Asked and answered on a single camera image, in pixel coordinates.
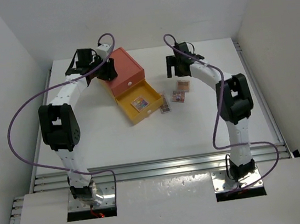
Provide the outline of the brown eyeshadow palette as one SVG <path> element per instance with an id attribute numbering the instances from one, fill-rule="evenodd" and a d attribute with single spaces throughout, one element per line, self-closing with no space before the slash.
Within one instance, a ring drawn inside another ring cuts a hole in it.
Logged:
<path id="1" fill-rule="evenodd" d="M 177 90 L 189 92 L 190 91 L 190 81 L 188 80 L 178 80 L 177 81 Z"/>

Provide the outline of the pink eyeshadow palette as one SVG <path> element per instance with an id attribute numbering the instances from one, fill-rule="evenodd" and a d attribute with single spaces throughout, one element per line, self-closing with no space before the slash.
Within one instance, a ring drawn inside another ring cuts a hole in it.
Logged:
<path id="1" fill-rule="evenodd" d="M 185 102 L 185 91 L 183 90 L 174 90 L 172 91 L 172 102 L 184 103 Z"/>

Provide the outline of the yellow drawer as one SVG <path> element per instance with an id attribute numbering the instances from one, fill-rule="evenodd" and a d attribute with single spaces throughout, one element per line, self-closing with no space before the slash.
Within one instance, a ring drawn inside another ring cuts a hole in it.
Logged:
<path id="1" fill-rule="evenodd" d="M 115 100 L 132 124 L 138 124 L 163 105 L 162 96 L 146 80 L 116 96 Z"/>

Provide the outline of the orange drawer box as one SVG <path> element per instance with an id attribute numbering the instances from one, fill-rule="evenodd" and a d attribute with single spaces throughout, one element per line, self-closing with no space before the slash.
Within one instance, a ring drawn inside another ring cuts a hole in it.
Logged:
<path id="1" fill-rule="evenodd" d="M 122 47 L 114 50 L 110 56 L 114 59 L 117 77 L 112 81 L 99 80 L 100 84 L 112 96 L 117 97 L 145 79 L 145 71 Z"/>

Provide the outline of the small clear eyeshadow palette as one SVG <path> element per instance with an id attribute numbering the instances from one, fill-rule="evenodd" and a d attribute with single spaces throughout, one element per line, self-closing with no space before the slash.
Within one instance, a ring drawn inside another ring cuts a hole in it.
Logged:
<path id="1" fill-rule="evenodd" d="M 165 114 L 165 113 L 169 113 L 171 112 L 171 107 L 169 105 L 169 102 L 167 101 L 167 98 L 165 96 L 165 93 L 162 91 L 159 93 L 159 95 L 162 97 L 163 99 L 163 104 L 162 106 L 160 106 L 160 111 L 161 111 L 161 114 Z"/>

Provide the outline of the colourful eyeshadow palette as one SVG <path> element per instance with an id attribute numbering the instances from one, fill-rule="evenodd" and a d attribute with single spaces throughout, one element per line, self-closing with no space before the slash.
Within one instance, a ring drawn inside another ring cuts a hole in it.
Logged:
<path id="1" fill-rule="evenodd" d="M 138 111 L 141 112 L 147 106 L 149 106 L 149 102 L 143 97 L 137 97 L 135 100 L 131 102 L 131 105 Z"/>

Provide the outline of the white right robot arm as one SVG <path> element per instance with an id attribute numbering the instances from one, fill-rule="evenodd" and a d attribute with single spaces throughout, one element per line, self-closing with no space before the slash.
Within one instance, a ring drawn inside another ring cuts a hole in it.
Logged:
<path id="1" fill-rule="evenodd" d="M 255 170 L 248 134 L 248 120 L 254 105 L 246 76 L 225 73 L 203 62 L 205 58 L 191 53 L 186 42 L 175 42 L 172 49 L 174 55 L 166 57 L 169 77 L 173 67 L 175 76 L 196 78 L 216 92 L 218 113 L 215 126 L 220 120 L 225 121 L 230 140 L 227 177 L 238 182 Z"/>

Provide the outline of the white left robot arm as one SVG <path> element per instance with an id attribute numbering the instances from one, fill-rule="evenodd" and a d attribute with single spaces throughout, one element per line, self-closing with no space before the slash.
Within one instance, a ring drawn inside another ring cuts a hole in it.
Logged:
<path id="1" fill-rule="evenodd" d="M 114 60 L 109 57 L 112 49 L 109 44 L 99 43 L 96 49 L 77 50 L 65 72 L 66 85 L 49 104 L 38 109 L 44 143 L 56 152 L 67 169 L 74 199 L 89 206 L 100 205 L 103 195 L 80 159 L 77 144 L 81 131 L 73 108 L 93 78 L 111 81 L 117 77 Z"/>

